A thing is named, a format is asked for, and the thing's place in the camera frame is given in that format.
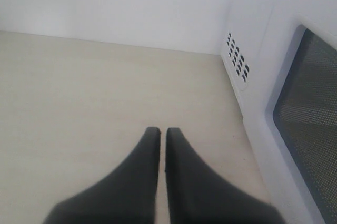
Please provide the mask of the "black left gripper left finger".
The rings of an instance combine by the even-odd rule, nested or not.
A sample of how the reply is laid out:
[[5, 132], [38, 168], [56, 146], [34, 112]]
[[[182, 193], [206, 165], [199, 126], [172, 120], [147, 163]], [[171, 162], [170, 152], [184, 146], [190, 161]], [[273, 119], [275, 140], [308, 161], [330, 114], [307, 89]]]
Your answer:
[[161, 131], [146, 128], [131, 153], [105, 178], [59, 202], [45, 223], [154, 223]]

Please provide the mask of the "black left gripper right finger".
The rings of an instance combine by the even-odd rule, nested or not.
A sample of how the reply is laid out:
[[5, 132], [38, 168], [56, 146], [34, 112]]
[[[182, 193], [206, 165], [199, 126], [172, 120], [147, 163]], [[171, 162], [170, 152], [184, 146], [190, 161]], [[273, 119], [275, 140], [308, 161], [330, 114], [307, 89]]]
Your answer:
[[165, 174], [171, 223], [284, 223], [273, 206], [208, 166], [179, 128], [166, 132]]

